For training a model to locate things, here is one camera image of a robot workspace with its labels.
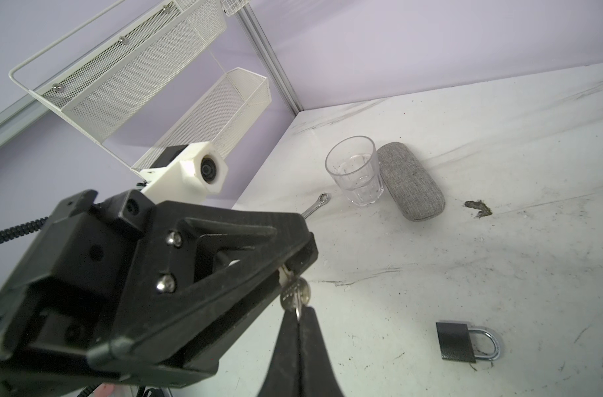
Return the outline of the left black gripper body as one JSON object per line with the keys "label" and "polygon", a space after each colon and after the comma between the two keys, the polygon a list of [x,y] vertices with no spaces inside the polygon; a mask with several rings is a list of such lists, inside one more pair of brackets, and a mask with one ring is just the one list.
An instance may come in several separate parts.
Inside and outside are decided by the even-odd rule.
{"label": "left black gripper body", "polygon": [[85,190],[63,199],[0,290],[0,392],[71,392],[119,383],[90,366],[96,332],[142,238],[153,203],[137,190],[96,202]]}

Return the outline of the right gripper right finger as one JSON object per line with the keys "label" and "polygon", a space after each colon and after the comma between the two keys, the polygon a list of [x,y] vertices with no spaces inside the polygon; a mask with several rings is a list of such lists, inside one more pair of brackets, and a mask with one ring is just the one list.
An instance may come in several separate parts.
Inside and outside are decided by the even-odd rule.
{"label": "right gripper right finger", "polygon": [[344,397],[334,375],[316,311],[310,306],[301,310],[299,320],[300,396]]}

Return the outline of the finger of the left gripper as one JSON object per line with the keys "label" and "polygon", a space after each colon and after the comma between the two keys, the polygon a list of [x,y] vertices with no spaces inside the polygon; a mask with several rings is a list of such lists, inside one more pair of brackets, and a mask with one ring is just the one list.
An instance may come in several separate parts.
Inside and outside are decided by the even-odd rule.
{"label": "finger of the left gripper", "polygon": [[318,257],[313,233],[297,213],[243,212],[165,202],[139,241],[119,300],[120,312],[158,296],[200,303],[253,289],[286,266],[296,276]]}
{"label": "finger of the left gripper", "polygon": [[88,362],[128,385],[193,385],[217,373],[221,357],[290,284],[289,277],[268,277],[250,291],[200,303],[177,294],[158,296],[149,309],[137,302],[132,314],[119,313]]}

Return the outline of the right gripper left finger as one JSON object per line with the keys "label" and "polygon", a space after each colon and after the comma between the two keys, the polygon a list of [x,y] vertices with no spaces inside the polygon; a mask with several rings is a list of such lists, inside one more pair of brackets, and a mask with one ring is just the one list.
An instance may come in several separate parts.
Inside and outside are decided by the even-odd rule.
{"label": "right gripper left finger", "polygon": [[285,311],[258,397],[301,396],[300,334],[296,314]]}

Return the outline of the silver key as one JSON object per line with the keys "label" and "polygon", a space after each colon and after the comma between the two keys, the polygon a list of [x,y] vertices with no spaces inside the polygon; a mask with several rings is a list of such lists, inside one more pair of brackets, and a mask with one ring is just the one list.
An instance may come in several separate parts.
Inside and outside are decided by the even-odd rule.
{"label": "silver key", "polygon": [[301,322],[304,307],[311,300],[309,283],[301,276],[296,276],[286,266],[279,268],[279,281],[282,288],[280,304],[282,309],[295,315],[296,321]]}

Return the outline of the black padlock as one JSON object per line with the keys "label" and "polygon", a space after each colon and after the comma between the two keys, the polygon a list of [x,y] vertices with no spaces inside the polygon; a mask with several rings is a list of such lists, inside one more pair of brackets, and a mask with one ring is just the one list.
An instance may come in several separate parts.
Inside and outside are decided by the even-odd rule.
{"label": "black padlock", "polygon": [[[466,323],[437,322],[436,333],[441,357],[445,361],[477,363],[478,361],[494,362],[501,357],[501,342],[496,334],[486,328],[470,327]],[[476,353],[471,337],[477,334],[486,337],[493,346],[489,353]]]}

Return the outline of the silver wrench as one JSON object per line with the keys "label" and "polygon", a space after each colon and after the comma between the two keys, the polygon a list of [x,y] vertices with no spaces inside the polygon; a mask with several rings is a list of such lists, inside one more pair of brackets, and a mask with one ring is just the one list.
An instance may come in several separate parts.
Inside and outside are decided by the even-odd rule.
{"label": "silver wrench", "polygon": [[329,193],[322,193],[319,195],[319,197],[317,198],[317,200],[313,203],[313,205],[311,205],[306,211],[304,211],[301,216],[303,216],[304,219],[309,218],[309,216],[313,215],[314,212],[316,212],[319,208],[327,205],[327,203],[329,203],[329,201],[331,200],[331,194]]}

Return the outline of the clear plastic cup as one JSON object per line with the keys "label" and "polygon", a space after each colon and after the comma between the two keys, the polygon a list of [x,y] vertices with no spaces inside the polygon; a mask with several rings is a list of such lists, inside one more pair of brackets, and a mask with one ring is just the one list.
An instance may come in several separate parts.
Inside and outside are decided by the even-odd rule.
{"label": "clear plastic cup", "polygon": [[342,140],[329,151],[324,167],[354,205],[366,207],[382,197],[380,163],[371,138],[353,136]]}

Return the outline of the white two-tier mesh shelf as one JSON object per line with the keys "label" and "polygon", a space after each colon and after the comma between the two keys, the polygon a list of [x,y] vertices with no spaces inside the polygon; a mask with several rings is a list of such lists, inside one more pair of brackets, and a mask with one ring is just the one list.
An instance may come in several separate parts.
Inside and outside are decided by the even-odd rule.
{"label": "white two-tier mesh shelf", "polygon": [[[64,71],[25,92],[94,144],[140,112],[226,30],[220,1],[161,1]],[[211,142],[227,157],[272,102],[268,78],[221,77],[129,168],[150,169],[169,147]]]}

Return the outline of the grey fabric glasses case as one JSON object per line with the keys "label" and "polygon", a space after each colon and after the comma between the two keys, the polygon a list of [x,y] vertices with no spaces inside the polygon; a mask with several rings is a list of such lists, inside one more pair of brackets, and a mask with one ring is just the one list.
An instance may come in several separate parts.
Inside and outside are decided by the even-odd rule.
{"label": "grey fabric glasses case", "polygon": [[390,142],[377,154],[383,182],[404,218],[423,222],[443,213],[442,190],[408,146]]}

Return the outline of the small dark debris piece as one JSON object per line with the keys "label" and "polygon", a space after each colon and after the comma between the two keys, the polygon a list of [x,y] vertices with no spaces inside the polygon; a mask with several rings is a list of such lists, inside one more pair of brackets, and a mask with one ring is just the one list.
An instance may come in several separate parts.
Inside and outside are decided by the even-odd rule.
{"label": "small dark debris piece", "polygon": [[485,218],[493,215],[492,210],[483,200],[468,200],[463,203],[465,208],[476,210],[475,218]]}

